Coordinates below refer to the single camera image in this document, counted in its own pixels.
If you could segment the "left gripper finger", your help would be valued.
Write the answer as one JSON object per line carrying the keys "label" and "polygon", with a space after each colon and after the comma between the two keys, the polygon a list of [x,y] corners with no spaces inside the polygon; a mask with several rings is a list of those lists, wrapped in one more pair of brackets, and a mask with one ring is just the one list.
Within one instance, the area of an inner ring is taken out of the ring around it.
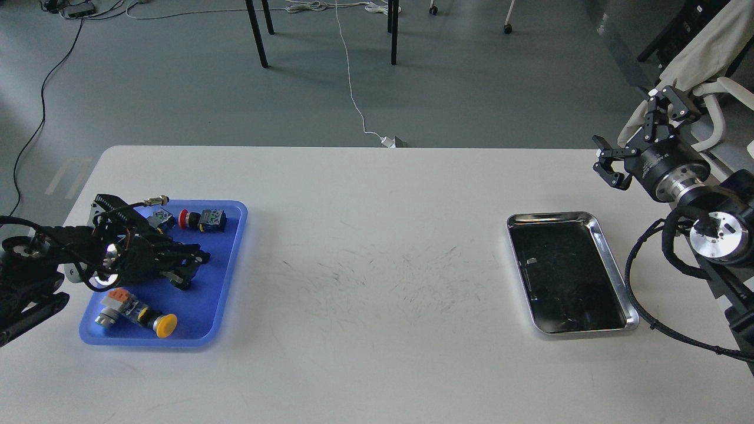
{"label": "left gripper finger", "polygon": [[154,245],[154,257],[164,267],[206,264],[211,254],[201,249],[200,244],[158,243]]}
{"label": "left gripper finger", "polygon": [[158,269],[157,272],[159,276],[167,277],[168,280],[170,281],[170,284],[172,285],[174,281],[188,281],[188,280],[191,280],[191,285],[192,285],[192,279],[194,279],[198,270],[199,270],[198,265],[185,265],[185,266],[177,266],[171,269]]}

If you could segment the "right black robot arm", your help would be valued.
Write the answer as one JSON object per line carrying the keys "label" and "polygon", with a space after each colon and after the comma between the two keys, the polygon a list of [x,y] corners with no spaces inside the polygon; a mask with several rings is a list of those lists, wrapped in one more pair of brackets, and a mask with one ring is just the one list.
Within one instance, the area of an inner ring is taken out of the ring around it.
{"label": "right black robot arm", "polygon": [[[594,136],[598,146],[593,169],[616,190],[633,181],[656,202],[673,205],[670,214],[652,223],[630,250],[624,282],[631,305],[652,330],[673,340],[752,364],[752,173],[736,171],[708,185],[711,165],[682,139],[681,126],[697,121],[700,110],[692,94],[674,86],[647,91],[643,123],[624,147]],[[702,343],[652,316],[636,298],[630,281],[639,250],[654,234],[662,253],[685,276],[707,281],[719,300],[738,349]]]}

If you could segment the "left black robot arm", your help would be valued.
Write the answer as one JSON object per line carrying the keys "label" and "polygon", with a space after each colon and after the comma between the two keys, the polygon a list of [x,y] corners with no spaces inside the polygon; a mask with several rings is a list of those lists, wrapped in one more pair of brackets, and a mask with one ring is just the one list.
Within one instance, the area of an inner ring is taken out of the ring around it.
{"label": "left black robot arm", "polygon": [[159,338],[171,335],[177,317],[145,304],[129,287],[166,277],[173,287],[187,290],[211,255],[198,244],[168,236],[171,215],[158,221],[137,211],[168,201],[158,196],[128,204],[100,194],[92,202],[88,226],[42,226],[3,216],[3,225],[25,226],[34,233],[2,242],[2,344],[65,308],[70,296],[60,290],[64,279],[103,293],[103,310],[96,318],[100,326],[109,328],[125,317]]}

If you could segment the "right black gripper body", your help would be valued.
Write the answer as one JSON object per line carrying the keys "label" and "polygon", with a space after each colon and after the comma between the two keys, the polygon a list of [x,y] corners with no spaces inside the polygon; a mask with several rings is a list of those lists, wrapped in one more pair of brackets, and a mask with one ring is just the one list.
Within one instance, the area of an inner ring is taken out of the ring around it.
{"label": "right black gripper body", "polygon": [[629,149],[638,155],[629,158],[629,174],[656,202],[677,201],[682,188],[677,183],[709,178],[709,163],[694,148],[679,138],[648,143],[643,138],[630,141]]}

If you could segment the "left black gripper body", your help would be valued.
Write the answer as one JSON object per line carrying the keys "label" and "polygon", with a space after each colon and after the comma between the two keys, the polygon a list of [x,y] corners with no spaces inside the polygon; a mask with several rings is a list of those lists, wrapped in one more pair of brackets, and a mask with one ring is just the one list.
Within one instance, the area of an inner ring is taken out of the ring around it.
{"label": "left black gripper body", "polygon": [[119,234],[85,229],[85,285],[93,292],[129,287],[162,277],[163,235],[156,230]]}

